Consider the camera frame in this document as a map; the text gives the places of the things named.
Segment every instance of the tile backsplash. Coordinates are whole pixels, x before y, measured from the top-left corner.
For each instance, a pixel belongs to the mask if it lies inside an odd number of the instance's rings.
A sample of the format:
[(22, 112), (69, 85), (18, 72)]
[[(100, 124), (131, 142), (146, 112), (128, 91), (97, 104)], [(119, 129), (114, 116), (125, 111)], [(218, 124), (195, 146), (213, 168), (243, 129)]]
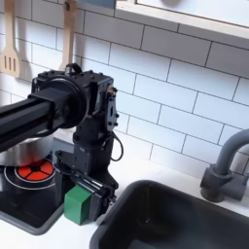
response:
[[(5, 46), (0, 0), (0, 51)], [(0, 105), (22, 100), (62, 59), (63, 0), (18, 0), (20, 79), (0, 73)], [(249, 127), (249, 41), (165, 20), (78, 4), (74, 61), (115, 79), (125, 156), (201, 178), (222, 146)], [(72, 142), (72, 132), (56, 135)], [(120, 152), (114, 149), (114, 157)], [(247, 171), (249, 146), (232, 169)]]

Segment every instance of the white cabinet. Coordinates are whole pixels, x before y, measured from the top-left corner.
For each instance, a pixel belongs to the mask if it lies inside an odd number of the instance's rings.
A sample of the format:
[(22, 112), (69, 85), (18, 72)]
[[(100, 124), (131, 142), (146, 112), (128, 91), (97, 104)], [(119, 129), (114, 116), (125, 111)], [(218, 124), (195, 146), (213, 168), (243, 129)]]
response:
[(249, 0), (117, 0), (116, 8), (249, 39)]
[(138, 0), (138, 4), (249, 26), (248, 0)]

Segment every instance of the faucet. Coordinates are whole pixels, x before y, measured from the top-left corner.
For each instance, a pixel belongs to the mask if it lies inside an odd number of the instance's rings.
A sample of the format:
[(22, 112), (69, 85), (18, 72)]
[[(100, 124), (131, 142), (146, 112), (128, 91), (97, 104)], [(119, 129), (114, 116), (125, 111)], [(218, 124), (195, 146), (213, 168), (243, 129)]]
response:
[(211, 202), (221, 202), (225, 196), (242, 200), (249, 175), (231, 172), (231, 163), (236, 152), (249, 144), (249, 129), (239, 131), (223, 146), (215, 164), (206, 168), (200, 183), (201, 195)]

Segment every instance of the stove burner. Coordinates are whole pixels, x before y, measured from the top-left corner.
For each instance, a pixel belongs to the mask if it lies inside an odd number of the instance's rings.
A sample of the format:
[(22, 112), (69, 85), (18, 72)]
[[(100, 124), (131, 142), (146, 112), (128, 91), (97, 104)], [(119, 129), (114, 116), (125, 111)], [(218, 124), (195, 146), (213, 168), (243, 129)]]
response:
[(4, 175), (11, 185), (28, 191), (44, 190), (55, 185), (53, 178), (55, 170), (49, 159), (39, 161), (32, 166), (5, 167)]
[(17, 177), (21, 180), (37, 182), (48, 180), (53, 172), (52, 164), (47, 160), (42, 160), (27, 167), (19, 167)]

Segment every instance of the wooden spatula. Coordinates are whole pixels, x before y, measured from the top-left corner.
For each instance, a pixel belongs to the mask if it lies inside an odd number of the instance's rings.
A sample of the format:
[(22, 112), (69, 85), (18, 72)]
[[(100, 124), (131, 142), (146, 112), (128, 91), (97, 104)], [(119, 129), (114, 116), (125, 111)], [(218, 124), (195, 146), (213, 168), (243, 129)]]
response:
[(74, 16), (77, 10), (75, 1), (66, 0), (64, 3), (64, 33), (62, 63), (59, 70), (65, 70), (68, 63), (72, 63), (74, 45)]
[(4, 1), (5, 17), (5, 49), (1, 56), (1, 69), (5, 74), (16, 78), (20, 73), (20, 59), (16, 49), (16, 30), (15, 30), (15, 0)]

